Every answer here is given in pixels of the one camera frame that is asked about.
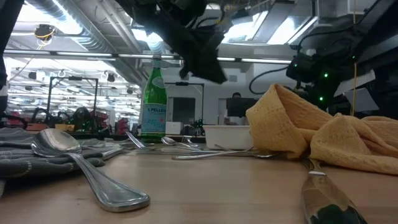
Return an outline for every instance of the spoon handle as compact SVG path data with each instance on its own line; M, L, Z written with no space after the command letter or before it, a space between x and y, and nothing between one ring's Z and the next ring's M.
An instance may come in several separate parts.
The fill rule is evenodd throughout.
M247 151L231 151L231 152L219 152L219 153L212 153L212 154L205 154L205 155L199 155L199 156L175 156L172 157L173 160L194 160L194 159L204 159L204 158L209 158L213 156L223 156L223 155L228 155L228 154L234 154L234 153L242 153L242 152L247 152Z
M150 197L119 183L91 165L81 155L67 153L82 169L101 207L109 212L125 212L146 207Z

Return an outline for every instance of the ceiling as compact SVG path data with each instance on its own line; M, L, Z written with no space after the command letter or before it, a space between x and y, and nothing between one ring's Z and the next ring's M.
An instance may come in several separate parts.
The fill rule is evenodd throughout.
M334 4L329 4L327 7L325 4L313 5L311 0L227 1L232 6L239 6L235 10L247 7L250 15L249 20L229 29L219 47L219 56L290 60L295 52L290 49L289 44L295 43L324 17L339 17L344 11L349 14L349 9L339 8L339 14L336 12L337 5L344 2L347 4L347 1L350 2L350 0L333 0ZM203 17L220 16L220 14L217 5L211 4ZM39 24L50 24L57 28L50 41L42 42L33 35ZM134 21L112 0L27 0L7 48L150 54L150 45L156 40L156 44L162 44L163 54L172 54L159 36L142 35L131 29L133 24ZM140 111L141 87L146 83L151 66L150 60L133 58L105 60L95 56L81 58L65 55L53 58L51 55L40 57L6 55L7 71L11 74L9 108L12 110L25 110L36 106L46 108L50 77L61 74L66 79L60 82L54 80L58 84L52 92L53 111L74 110L79 106L90 107L93 104L93 81L89 83L67 79L70 76L78 76L98 79L98 107L114 108L120 116L132 114L137 116ZM179 60L165 62L165 67L174 69L179 66ZM252 64L223 62L222 66L228 73L246 73ZM176 80L177 74L173 69L169 72L165 70L166 82L168 79L173 82ZM35 72L37 78L29 78L30 72ZM114 82L107 81L109 74L114 74ZM238 80L245 84L248 82L245 79ZM73 87L78 88L78 91L71 91L70 88ZM133 94L127 93L128 88L133 90Z

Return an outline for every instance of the person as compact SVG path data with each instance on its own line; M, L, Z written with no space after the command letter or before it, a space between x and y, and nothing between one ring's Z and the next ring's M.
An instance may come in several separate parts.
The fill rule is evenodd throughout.
M232 94L232 98L241 98L242 95L240 93L234 93ZM239 125L243 126L246 125L246 117L229 117L228 116L228 110L225 110L224 114L224 124L225 125Z

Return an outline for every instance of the computer monitor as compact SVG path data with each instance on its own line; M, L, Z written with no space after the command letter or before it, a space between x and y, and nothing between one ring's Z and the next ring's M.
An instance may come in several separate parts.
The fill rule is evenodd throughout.
M258 99L254 98L228 98L226 99L226 108L228 116L244 117L246 110L257 103Z

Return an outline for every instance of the white wall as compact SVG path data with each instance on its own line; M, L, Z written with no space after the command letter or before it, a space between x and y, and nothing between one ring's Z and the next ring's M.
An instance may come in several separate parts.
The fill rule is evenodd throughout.
M261 72L282 68L285 65L266 65L266 64L254 64L246 73L241 73L240 69L226 69L225 74L237 75L238 82L230 83L226 82L222 85L217 85L211 82L199 78L190 77L190 83L204 83L205 84L205 95L204 95L204 112L203 119L206 124L217 124L218 123L218 99L230 98L233 93L240 92L242 97L245 98L260 98L261 95L254 95L249 91L249 82L254 76L257 76ZM180 82L178 76L179 68L168 68L163 69L162 73L165 82ZM285 71L268 74L262 78L256 80L253 88L255 91L266 91L273 83L280 83L290 87L295 86L295 81L286 77ZM195 89L194 86L175 86L169 85L167 87L168 97L187 97L195 98L195 119L201 118L201 94Z

